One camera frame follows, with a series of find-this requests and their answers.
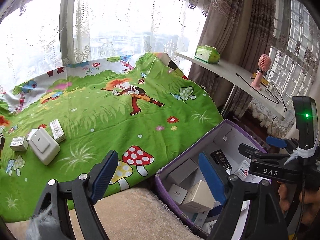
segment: blue gripper pad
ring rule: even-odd
[[[111,156],[108,158],[106,163],[101,168],[97,178],[92,184],[92,194],[91,194],[91,201],[95,204],[98,200],[103,198],[109,183],[112,179],[113,174],[118,166],[118,154],[116,151],[113,151]]]
[[[268,136],[266,139],[266,143],[268,145],[272,145],[278,148],[286,148],[287,147],[287,142],[283,139],[277,138],[277,137],[273,137],[273,136]]]
[[[220,180],[214,167],[211,165],[203,152],[199,154],[199,168],[209,186],[214,199],[219,201],[221,205],[224,206],[227,202],[227,197],[225,196],[225,188],[223,182]]]

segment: bed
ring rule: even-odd
[[[105,196],[154,175],[222,121],[209,95],[166,59],[145,53],[87,61],[1,92],[0,214],[6,222],[27,220],[50,179],[73,180],[110,149],[119,161]],[[30,147],[10,148],[12,138],[31,129],[52,135],[55,119],[67,139],[48,166]]]

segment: red spotted mushroom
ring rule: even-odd
[[[148,175],[148,171],[144,166],[153,163],[155,159],[139,146],[133,145],[122,155],[122,160],[127,164],[137,166],[138,173],[145,177]]]

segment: black cable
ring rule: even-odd
[[[271,123],[271,136],[272,136],[272,125],[273,125],[273,121],[277,118],[277,116],[275,116],[272,120],[272,123]]]
[[[273,82],[273,80],[272,80],[271,73],[270,73],[270,69],[269,69],[268,71],[269,71],[269,76],[270,76],[272,85],[273,85],[273,87],[275,88],[276,93],[279,94],[279,96],[280,96],[281,99],[282,99],[282,103],[284,104],[284,110],[287,111],[287,106],[286,106],[285,103],[284,103],[284,100],[283,100],[283,98],[282,98],[282,95],[281,95],[281,93],[277,90],[277,88],[276,88],[276,86],[275,86],[275,84],[274,84],[274,82]]]
[[[301,221],[302,221],[302,216],[303,216],[303,209],[304,209],[304,194],[305,194],[305,183],[306,183],[306,176],[304,171],[302,171],[302,198],[301,198],[301,210],[300,210],[300,217],[299,217],[299,222],[296,228],[296,231],[294,232],[294,236],[292,240],[295,240],[297,238],[297,234],[300,229]]]
[[[243,79],[243,81],[247,83],[248,86],[252,87],[242,76],[240,76],[238,73],[236,73],[236,75],[237,75],[238,77],[241,77],[241,78]],[[270,98],[267,98],[265,95],[261,94],[258,90],[256,90],[256,91],[257,91],[261,96],[263,96],[264,98],[270,100],[271,102],[274,102],[274,103],[276,103],[276,104],[279,104],[279,100],[278,100],[274,95],[273,95],[273,97],[274,97],[275,99],[277,99],[277,102],[271,100]]]

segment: sheer lace curtain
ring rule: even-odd
[[[307,96],[316,81],[320,54],[320,31],[306,7],[298,0],[275,0],[275,28],[268,75],[281,93],[288,110],[279,120],[272,111],[253,99],[252,115],[273,136],[285,137],[295,122],[292,96]]]
[[[188,75],[211,0],[15,0],[0,18],[3,91],[98,58],[166,52]]]

